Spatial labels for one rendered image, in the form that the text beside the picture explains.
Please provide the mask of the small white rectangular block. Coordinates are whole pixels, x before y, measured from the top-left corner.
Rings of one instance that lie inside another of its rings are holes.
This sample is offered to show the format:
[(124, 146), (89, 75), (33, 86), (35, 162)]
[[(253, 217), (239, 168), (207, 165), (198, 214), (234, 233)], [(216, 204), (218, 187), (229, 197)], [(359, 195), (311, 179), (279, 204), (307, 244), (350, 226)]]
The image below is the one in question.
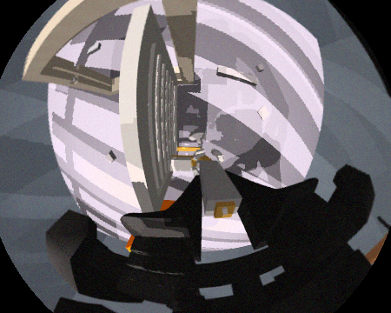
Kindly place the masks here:
[(91, 48), (88, 48), (87, 55), (91, 55), (92, 52), (97, 51), (98, 49), (101, 49), (101, 43), (96, 43), (95, 45), (92, 45)]

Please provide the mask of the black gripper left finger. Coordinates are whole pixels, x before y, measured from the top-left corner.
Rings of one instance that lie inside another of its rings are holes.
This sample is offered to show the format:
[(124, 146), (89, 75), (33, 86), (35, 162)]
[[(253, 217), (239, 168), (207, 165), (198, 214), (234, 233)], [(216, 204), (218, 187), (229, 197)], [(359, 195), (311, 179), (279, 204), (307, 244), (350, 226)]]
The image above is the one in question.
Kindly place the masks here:
[(202, 254), (202, 184), (195, 175), (188, 188), (168, 209), (157, 212), (130, 212), (120, 218), (123, 227), (136, 236), (184, 239), (193, 261)]

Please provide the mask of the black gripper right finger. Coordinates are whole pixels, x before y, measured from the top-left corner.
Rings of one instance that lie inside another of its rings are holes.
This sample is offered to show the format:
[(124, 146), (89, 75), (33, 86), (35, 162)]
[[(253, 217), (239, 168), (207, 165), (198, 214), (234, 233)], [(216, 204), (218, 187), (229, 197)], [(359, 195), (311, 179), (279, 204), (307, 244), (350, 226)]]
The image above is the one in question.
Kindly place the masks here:
[(242, 220), (241, 223), (254, 250), (268, 246), (265, 239), (275, 228), (287, 206), (309, 195), (310, 192), (315, 192), (317, 182), (320, 182), (318, 177), (313, 177), (286, 188), (273, 189), (225, 171), (242, 196), (237, 215)]

